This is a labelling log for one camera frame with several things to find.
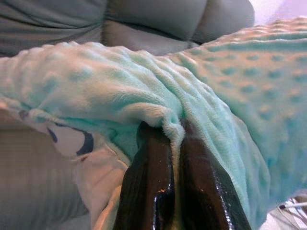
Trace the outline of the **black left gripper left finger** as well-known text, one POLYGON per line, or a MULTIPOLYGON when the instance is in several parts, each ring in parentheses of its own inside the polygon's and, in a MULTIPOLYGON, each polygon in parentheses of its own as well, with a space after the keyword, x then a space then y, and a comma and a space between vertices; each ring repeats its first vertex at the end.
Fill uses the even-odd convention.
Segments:
POLYGON ((161 128, 142 122, 138 151, 120 192, 115 230, 166 230, 174 214, 175 183, 170 140, 161 128))

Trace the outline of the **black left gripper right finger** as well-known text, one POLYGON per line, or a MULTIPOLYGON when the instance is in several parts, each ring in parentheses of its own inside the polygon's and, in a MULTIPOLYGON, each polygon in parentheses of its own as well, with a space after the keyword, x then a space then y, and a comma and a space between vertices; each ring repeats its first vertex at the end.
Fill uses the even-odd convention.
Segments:
POLYGON ((251 228, 227 171, 201 139, 196 127, 181 121, 181 216, 187 230, 249 230, 251 228))

